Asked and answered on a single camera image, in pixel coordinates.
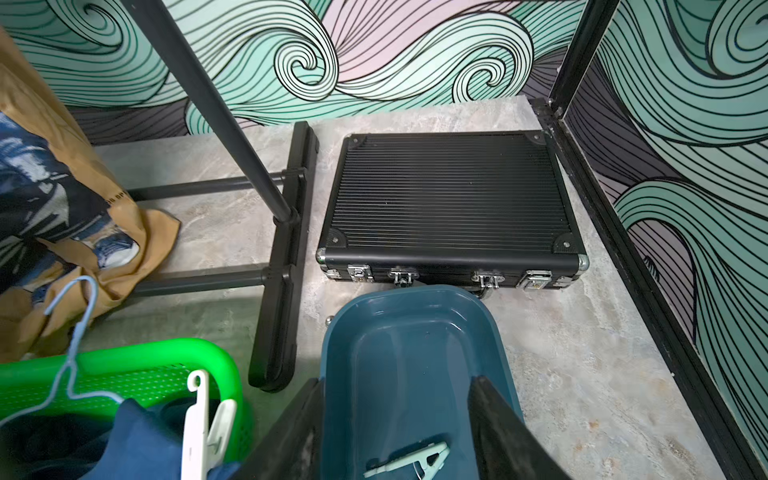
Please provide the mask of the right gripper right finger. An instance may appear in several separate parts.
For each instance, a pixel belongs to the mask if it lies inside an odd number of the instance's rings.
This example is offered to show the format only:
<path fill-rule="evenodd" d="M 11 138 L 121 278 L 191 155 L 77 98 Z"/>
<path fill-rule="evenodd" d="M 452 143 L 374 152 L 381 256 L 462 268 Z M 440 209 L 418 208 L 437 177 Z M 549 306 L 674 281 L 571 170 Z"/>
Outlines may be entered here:
<path fill-rule="evenodd" d="M 471 381 L 468 411 L 481 479 L 570 479 L 484 376 Z"/>

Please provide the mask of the navy Mickey print t-shirt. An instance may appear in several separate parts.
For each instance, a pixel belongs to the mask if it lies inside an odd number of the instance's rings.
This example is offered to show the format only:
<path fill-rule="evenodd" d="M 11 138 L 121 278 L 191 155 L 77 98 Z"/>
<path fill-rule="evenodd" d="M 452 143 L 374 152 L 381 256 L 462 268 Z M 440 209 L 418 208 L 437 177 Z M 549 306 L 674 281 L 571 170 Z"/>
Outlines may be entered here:
<path fill-rule="evenodd" d="M 4 479 L 181 479 L 187 409 L 196 398 L 144 408 L 127 399 L 113 419 L 66 413 L 26 415 L 1 426 Z M 225 462 L 206 479 L 229 479 Z"/>

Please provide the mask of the light blue wire hanger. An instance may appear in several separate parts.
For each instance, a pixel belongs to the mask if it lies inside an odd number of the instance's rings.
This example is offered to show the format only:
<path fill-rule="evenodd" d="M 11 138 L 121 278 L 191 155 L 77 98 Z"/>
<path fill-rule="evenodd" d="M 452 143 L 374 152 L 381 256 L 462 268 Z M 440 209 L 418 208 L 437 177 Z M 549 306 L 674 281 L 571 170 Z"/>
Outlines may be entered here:
<path fill-rule="evenodd" d="M 60 301 L 69 292 L 69 290 L 80 282 L 85 282 L 89 286 L 89 289 L 88 289 L 89 297 L 86 304 L 86 308 L 80 320 L 75 324 L 72 338 L 66 352 L 65 360 L 53 379 L 53 382 L 51 384 L 47 397 L 37 405 L 19 410 L 3 418 L 1 420 L 2 427 L 9 424 L 13 420 L 16 420 L 17 418 L 38 413 L 48 408 L 55 400 L 59 390 L 59 386 L 64 378 L 67 379 L 65 393 L 67 398 L 70 400 L 88 400 L 88 399 L 103 398 L 103 399 L 111 400 L 118 405 L 122 404 L 125 401 L 125 399 L 119 394 L 106 391 L 106 390 L 96 390 L 96 391 L 91 391 L 86 393 L 77 393 L 75 391 L 75 384 L 76 384 L 77 375 L 79 371 L 77 355 L 79 353 L 80 344 L 85 335 L 85 332 L 89 325 L 91 317 L 93 316 L 96 303 L 98 300 L 97 281 L 89 275 L 80 275 L 74 278 L 73 280 L 69 281 L 63 287 L 63 289 L 55 295 L 54 299 L 50 302 L 50 304 L 44 310 L 44 314 L 46 316 L 50 316 L 53 313 L 54 309 L 58 306 Z"/>

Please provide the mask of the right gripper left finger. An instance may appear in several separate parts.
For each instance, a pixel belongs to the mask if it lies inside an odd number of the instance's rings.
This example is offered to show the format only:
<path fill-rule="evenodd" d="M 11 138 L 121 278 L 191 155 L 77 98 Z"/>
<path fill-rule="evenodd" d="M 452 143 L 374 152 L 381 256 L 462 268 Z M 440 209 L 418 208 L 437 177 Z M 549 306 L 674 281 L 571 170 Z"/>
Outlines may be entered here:
<path fill-rule="evenodd" d="M 233 479 L 319 479 L 325 382 L 308 380 Z"/>

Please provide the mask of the white clothespin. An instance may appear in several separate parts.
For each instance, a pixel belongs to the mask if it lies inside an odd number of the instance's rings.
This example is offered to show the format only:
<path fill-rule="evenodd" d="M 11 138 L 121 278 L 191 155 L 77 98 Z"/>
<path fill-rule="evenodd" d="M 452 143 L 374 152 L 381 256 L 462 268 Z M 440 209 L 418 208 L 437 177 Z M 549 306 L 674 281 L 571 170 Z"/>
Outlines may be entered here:
<path fill-rule="evenodd" d="M 210 376 L 202 369 L 189 374 L 187 388 L 196 399 L 185 414 L 181 479 L 206 479 L 212 469 L 224 463 L 238 403 L 234 399 L 222 400 L 210 418 Z"/>

